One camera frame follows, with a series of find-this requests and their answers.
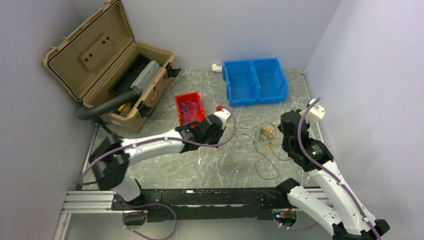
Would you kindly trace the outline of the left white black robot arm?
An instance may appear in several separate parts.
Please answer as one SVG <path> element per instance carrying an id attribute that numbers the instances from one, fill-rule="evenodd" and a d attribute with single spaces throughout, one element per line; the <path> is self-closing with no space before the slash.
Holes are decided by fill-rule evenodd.
<path id="1" fill-rule="evenodd" d="M 218 147 L 231 114 L 222 109 L 200 122 L 188 123 L 165 133 L 144 138 L 109 135 L 91 154 L 89 162 L 94 183 L 102 191 L 113 190 L 131 210 L 144 203 L 139 182 L 126 175 L 127 169 L 141 161 L 169 154 L 196 151 L 199 147 Z"/>

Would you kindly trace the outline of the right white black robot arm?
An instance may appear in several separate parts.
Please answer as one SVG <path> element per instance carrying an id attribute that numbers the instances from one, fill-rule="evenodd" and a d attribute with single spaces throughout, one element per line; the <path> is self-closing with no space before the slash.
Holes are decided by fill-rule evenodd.
<path id="1" fill-rule="evenodd" d="M 360 202 L 345 182 L 326 145 L 311 138 L 309 125 L 301 112 L 291 110 L 280 116 L 278 130 L 283 134 L 282 149 L 312 177 L 323 190 L 330 205 L 312 196 L 293 178 L 276 186 L 275 200 L 308 214 L 333 240 L 377 240 L 390 230 L 388 222 L 376 218 Z"/>

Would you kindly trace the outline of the white pipe elbow fitting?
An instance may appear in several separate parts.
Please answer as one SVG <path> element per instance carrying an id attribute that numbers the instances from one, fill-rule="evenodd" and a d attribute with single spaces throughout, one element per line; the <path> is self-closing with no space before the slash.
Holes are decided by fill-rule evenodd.
<path id="1" fill-rule="evenodd" d="M 211 65 L 211 70 L 215 73 L 222 73 L 223 67 L 221 65 L 217 65 L 216 63 L 213 63 Z"/>

